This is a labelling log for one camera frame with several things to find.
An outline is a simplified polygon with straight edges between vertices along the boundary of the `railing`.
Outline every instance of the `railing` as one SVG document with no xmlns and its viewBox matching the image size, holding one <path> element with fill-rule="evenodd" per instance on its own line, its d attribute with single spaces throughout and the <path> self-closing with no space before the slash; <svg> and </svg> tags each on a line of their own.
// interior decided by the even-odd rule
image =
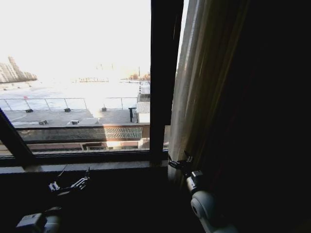
<svg viewBox="0 0 311 233">
<path fill-rule="evenodd" d="M 119 98 L 37 98 L 37 99 L 0 99 L 0 108 L 7 111 L 33 110 L 72 110 L 88 109 L 128 109 L 137 104 L 137 97 Z"/>
</svg>

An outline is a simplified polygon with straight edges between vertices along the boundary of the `concrete ledge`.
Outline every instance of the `concrete ledge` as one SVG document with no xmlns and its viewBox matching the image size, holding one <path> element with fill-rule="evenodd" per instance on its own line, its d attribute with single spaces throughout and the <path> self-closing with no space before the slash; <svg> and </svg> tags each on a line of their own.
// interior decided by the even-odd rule
<svg viewBox="0 0 311 233">
<path fill-rule="evenodd" d="M 162 160 L 160 167 L 166 167 L 167 163 L 168 163 L 167 160 Z M 65 166 L 66 164 L 37 165 L 25 168 L 21 166 L 0 167 L 0 174 L 62 171 Z M 85 171 L 89 167 L 91 170 L 114 170 L 114 169 L 148 168 L 153 166 L 150 165 L 150 161 L 68 164 L 65 168 L 65 171 Z"/>
</svg>

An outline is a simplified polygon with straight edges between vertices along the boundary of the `window frame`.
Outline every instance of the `window frame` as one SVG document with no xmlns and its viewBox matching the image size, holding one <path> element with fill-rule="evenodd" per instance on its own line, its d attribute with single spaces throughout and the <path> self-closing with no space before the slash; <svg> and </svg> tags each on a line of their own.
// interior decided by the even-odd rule
<svg viewBox="0 0 311 233">
<path fill-rule="evenodd" d="M 170 125 L 173 89 L 183 13 L 183 0 L 151 0 L 150 149 L 34 155 L 0 109 L 1 141 L 12 153 L 0 156 L 0 166 L 59 163 L 166 160 L 163 149 L 165 125 Z"/>
</svg>

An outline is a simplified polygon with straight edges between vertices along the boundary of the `sky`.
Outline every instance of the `sky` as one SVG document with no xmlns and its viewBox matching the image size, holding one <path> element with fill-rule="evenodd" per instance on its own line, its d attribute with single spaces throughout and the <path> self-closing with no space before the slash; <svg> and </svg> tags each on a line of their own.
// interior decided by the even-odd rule
<svg viewBox="0 0 311 233">
<path fill-rule="evenodd" d="M 89 74 L 99 63 L 150 68 L 149 0 L 1 0 L 0 62 L 39 79 Z"/>
</svg>

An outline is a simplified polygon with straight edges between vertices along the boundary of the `curtain fold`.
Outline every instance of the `curtain fold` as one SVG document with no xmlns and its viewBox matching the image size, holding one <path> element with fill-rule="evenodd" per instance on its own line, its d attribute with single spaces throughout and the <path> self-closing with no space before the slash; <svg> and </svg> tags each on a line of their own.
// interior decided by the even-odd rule
<svg viewBox="0 0 311 233">
<path fill-rule="evenodd" d="M 169 154 L 173 160 L 194 157 L 199 168 L 213 119 L 220 103 L 248 0 L 189 2 L 175 78 Z M 182 183 L 181 173 L 169 167 L 169 179 Z"/>
</svg>

